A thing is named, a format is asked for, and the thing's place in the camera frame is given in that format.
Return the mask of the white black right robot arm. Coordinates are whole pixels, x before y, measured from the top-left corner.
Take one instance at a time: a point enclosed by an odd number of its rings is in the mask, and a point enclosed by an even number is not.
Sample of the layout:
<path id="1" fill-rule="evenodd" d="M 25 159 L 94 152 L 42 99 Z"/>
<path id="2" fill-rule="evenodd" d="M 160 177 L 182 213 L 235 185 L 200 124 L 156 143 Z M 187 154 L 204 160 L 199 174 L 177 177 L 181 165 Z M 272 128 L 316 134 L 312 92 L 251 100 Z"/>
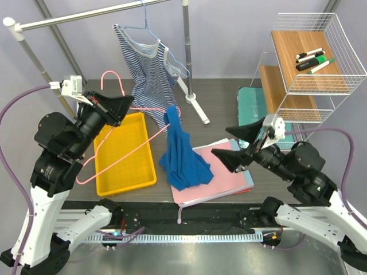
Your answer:
<path id="1" fill-rule="evenodd" d="M 322 172 L 325 160 L 309 142 L 295 143 L 288 153 L 281 152 L 278 141 L 289 133 L 284 120 L 267 115 L 259 121 L 228 127 L 231 135 L 245 140 L 248 147 L 239 151 L 213 149 L 212 153 L 230 172 L 255 162 L 290 183 L 288 191 L 299 202 L 320 211 L 329 220 L 322 222 L 290 205 L 267 197 L 259 209 L 265 226 L 285 226 L 324 243 L 353 268 L 366 271 L 366 218 L 345 198 L 344 186 L 338 187 Z"/>

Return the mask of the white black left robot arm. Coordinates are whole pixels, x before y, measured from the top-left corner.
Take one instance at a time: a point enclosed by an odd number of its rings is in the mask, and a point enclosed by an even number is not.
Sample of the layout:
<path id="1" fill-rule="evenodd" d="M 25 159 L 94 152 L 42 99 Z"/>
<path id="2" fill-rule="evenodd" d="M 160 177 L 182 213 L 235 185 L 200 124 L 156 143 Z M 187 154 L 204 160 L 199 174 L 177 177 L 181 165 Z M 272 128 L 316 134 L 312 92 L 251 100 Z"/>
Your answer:
<path id="1" fill-rule="evenodd" d="M 83 99 L 75 121 L 52 112 L 38 124 L 34 140 L 42 153 L 26 193 L 28 212 L 15 245 L 1 253 L 1 261 L 9 267 L 21 267 L 22 274 L 58 273 L 89 235 L 121 224 L 121 205 L 102 199 L 74 224 L 55 229 L 58 214 L 83 167 L 81 158 L 86 149 L 104 126 L 121 125 L 134 98 L 85 92 Z"/>

